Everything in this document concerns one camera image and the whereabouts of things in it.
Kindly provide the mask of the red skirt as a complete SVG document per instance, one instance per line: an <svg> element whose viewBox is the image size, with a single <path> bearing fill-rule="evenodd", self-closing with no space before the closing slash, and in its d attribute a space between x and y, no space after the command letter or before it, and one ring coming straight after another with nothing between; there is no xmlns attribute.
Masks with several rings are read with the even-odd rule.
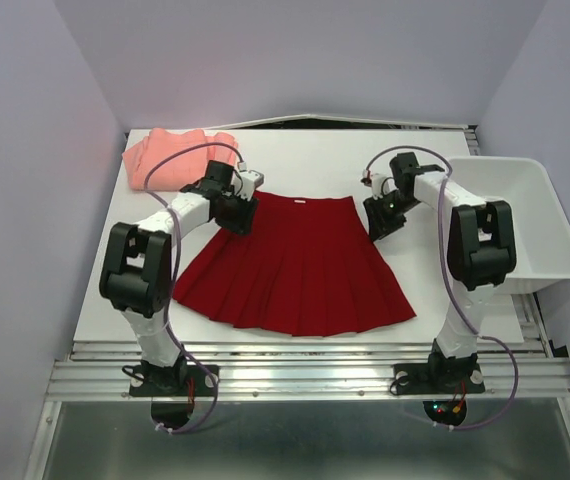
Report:
<svg viewBox="0 0 570 480"><path fill-rule="evenodd" d="M248 235L219 229L180 275L174 300L218 323L329 337L416 315L355 202L261 192Z"/></svg>

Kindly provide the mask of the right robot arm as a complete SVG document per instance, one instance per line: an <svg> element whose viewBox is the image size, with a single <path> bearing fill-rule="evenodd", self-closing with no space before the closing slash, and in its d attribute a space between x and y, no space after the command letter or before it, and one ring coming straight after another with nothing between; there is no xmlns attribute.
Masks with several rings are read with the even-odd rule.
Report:
<svg viewBox="0 0 570 480"><path fill-rule="evenodd" d="M453 167L442 155L422 165L420 148L389 148L390 175L365 167L361 181L371 195L363 205L371 240L381 240L406 222L407 213L424 204L436 213L438 257L449 306L441 330L423 363L396 364L392 394L455 393L465 387L484 390L478 342L487 303L517 263L512 208L505 200L486 200L451 178Z"/></svg>

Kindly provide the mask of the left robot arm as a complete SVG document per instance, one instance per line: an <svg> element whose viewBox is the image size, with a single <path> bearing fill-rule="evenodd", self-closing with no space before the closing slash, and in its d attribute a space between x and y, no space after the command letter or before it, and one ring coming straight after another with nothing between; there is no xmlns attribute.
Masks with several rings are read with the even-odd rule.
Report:
<svg viewBox="0 0 570 480"><path fill-rule="evenodd" d="M181 188L172 201L162 201L161 210L135 224L112 226L99 293L136 336L140 366L125 372L141 387L175 394L187 384L188 355L169 320L183 238L211 221L248 234L258 207L254 193L263 183L262 173L244 165L211 161L203 177Z"/></svg>

